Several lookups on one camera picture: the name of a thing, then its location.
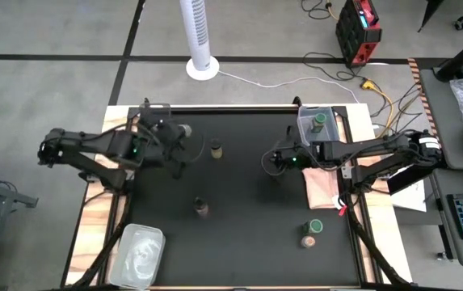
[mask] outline plastic container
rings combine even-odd
[[[125,288],[148,289],[156,278],[164,246],[165,236],[159,229],[125,226],[109,282]]]
[[[326,117],[324,126],[322,129],[316,129],[316,117],[318,120],[322,120],[323,115]],[[306,146],[310,146],[310,142],[312,141],[339,140],[339,130],[335,123],[335,115],[329,107],[299,107],[299,111],[297,112],[297,127],[301,135],[301,142]]]

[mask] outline concrete floor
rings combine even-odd
[[[342,0],[333,0],[339,11]],[[446,1],[425,29],[416,33],[424,0],[373,0],[384,28],[374,57],[453,57],[463,48],[463,32],[451,22],[463,15],[463,2]],[[0,1],[0,53],[121,55],[137,0]],[[333,19],[312,20],[297,0],[207,0],[214,55],[300,57],[309,51],[339,56]],[[133,55],[187,55],[177,0],[148,0]],[[38,196],[36,209],[12,214],[0,243],[0,285],[9,290],[57,287],[69,251],[85,184],[70,167],[37,166],[36,150],[54,127],[97,132],[112,91],[118,62],[0,61],[0,179]],[[335,85],[304,81],[262,89],[219,75],[194,82],[183,63],[131,62],[118,104],[148,97],[170,103],[287,103],[299,95],[307,103],[354,102]],[[323,65],[330,72],[341,65]],[[327,79],[298,64],[222,63],[221,70],[262,84],[305,76]],[[391,98],[402,96],[413,80],[407,65],[368,65],[372,78]],[[370,111],[381,98],[362,91],[359,80],[343,82]],[[410,109],[423,112],[417,101]],[[373,122],[384,123],[385,110]],[[420,116],[411,125],[427,127]],[[463,267],[438,262],[442,251],[436,228],[402,227],[410,270],[421,285],[463,289]]]

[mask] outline white container lid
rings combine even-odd
[[[156,278],[164,246],[165,236],[159,229],[137,224],[125,226],[109,282],[131,289],[149,288]]]

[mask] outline table leg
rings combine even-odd
[[[431,19],[434,13],[438,10],[443,0],[428,0],[427,8],[425,8],[425,15],[423,16],[422,26],[418,32],[421,32],[425,24]]]

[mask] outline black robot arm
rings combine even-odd
[[[369,192],[375,180],[412,166],[434,168],[441,162],[439,142],[428,131],[408,130],[392,136],[344,143],[314,141],[310,146],[285,141],[272,151],[270,160],[281,172],[284,169],[318,167],[325,171],[341,171],[351,185],[351,193]],[[391,154],[370,166],[347,166],[353,158]]]
[[[138,114],[137,131],[133,132],[133,119]],[[179,158],[184,151],[183,139],[191,134],[189,125],[178,124],[171,117],[168,104],[151,105],[145,100],[125,124],[100,134],[52,129],[40,144],[39,164],[71,165],[81,171],[82,179],[94,176],[105,188],[120,191],[127,177],[125,170],[165,167],[174,178],[180,177],[185,166]],[[82,153],[101,154],[120,167],[109,169]]]

